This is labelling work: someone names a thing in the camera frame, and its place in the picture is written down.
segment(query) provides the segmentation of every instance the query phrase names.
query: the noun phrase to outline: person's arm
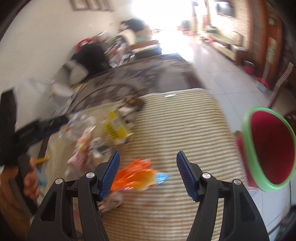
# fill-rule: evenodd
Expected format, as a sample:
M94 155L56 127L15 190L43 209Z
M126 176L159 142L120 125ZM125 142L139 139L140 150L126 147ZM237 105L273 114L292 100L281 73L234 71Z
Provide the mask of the person's arm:
M30 161L30 166L31 171L24 179L24 194L31 199L37 199L40 191L33 159ZM15 178L17 174L18 169L16 167L5 167L0 176L0 212L15 235L20 240L25 240L30 228L30 220L21 210L21 206L9 184L9 180Z

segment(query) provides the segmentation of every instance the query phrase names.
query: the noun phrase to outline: silver screw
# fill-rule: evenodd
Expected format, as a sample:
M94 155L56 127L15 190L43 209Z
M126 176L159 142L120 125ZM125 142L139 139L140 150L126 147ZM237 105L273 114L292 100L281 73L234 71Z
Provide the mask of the silver screw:
M238 180L238 179L235 179L234 181L234 184L236 184L236 185L240 185L242 182L240 181L240 180Z
M89 172L88 174L86 174L87 178L93 178L94 177L94 173L93 172Z
M205 179L209 179L211 177L211 174L205 172L202 174L202 177Z
M56 184L61 184L62 182L63 182L63 179L61 179L61 178L58 178L58 179L56 179L56 181L55 181Z

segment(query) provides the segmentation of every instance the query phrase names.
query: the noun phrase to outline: orange plastic wrapper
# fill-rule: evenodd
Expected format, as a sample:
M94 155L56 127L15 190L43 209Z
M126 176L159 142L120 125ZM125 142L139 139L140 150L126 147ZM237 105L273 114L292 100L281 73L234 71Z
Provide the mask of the orange plastic wrapper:
M130 189L143 191L163 183L168 178L168 174L158 172L151 166L151 161L148 159L141 158L133 161L116 174L111 191Z

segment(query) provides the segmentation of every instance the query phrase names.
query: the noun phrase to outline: human hand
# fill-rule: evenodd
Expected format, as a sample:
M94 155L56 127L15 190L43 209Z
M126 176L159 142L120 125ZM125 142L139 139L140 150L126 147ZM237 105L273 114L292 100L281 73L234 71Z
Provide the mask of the human hand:
M29 165L31 170L24 178L24 195L35 200L39 197L40 190L38 188L37 175L34 170L35 161L31 158ZM0 176L0 189L2 190L7 202L21 210L21 206L10 187L9 180L14 179L18 174L17 167L5 167Z

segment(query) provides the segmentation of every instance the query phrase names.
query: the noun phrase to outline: white tile floor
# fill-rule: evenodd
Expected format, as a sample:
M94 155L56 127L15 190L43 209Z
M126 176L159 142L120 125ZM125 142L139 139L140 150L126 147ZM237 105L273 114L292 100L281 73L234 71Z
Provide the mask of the white tile floor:
M192 44L192 49L194 54L191 61L197 75L220 103L230 130L241 130L246 112L255 106L266 106L271 92L262 93L256 87L254 76L246 74L241 66L235 66L208 44L196 41ZM273 109L284 115L295 107L294 97L288 90L284 90ZM250 193L263 217L267 231L275 227L289 211L289 185L274 193L265 193L261 190Z

